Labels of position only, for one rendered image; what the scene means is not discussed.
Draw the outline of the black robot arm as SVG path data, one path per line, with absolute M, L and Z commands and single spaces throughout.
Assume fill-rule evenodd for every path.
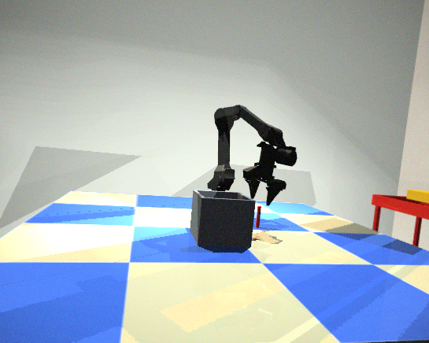
M 235 170 L 230 166 L 230 131 L 234 121 L 244 119 L 255 128 L 264 142 L 257 144 L 261 147 L 260 160 L 275 162 L 287 166 L 294 166 L 297 161 L 296 147 L 286 146 L 283 140 L 283 132 L 272 125 L 265 123 L 254 115 L 245 106 L 235 105 L 232 107 L 219 108 L 214 113 L 215 125 L 218 129 L 218 165 L 214 171 L 213 178 L 207 183 L 208 189 L 212 191 L 230 190 L 235 179 Z M 266 144 L 268 142 L 269 144 Z M 276 149 L 274 148 L 276 146 Z M 244 179 L 253 180 L 264 178 L 263 164 L 243 169 Z M 218 187 L 219 186 L 219 187 Z

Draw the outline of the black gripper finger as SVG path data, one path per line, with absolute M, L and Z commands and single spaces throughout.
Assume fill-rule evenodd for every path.
M 270 187 L 265 188 L 268 191 L 266 205 L 269 206 L 272 203 L 273 199 L 276 197 L 276 195 L 283 190 L 272 189 Z
M 250 180 L 248 180 L 248 179 L 245 179 L 245 181 L 247 181 L 247 183 L 249 184 L 249 188 L 250 188 L 250 197 L 252 198 L 252 199 L 254 199 L 254 197 L 255 197 L 255 195 L 256 195 L 256 192 L 257 192 L 257 189 L 258 189 L 258 187 L 259 187 L 259 184 L 260 184 L 260 182 L 261 181 L 250 181 Z

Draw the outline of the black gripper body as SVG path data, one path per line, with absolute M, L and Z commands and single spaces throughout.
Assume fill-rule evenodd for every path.
M 267 186 L 272 189 L 285 190 L 287 185 L 286 182 L 280 179 L 274 179 L 275 176 L 272 176 L 273 169 L 276 168 L 277 166 L 275 165 L 275 162 L 267 162 L 267 161 L 259 160 L 259 162 L 257 162 L 257 165 L 260 167 L 261 164 L 263 164 L 263 167 L 264 167 L 264 178 L 258 177 L 250 181 L 259 180 L 264 183 L 267 183 Z

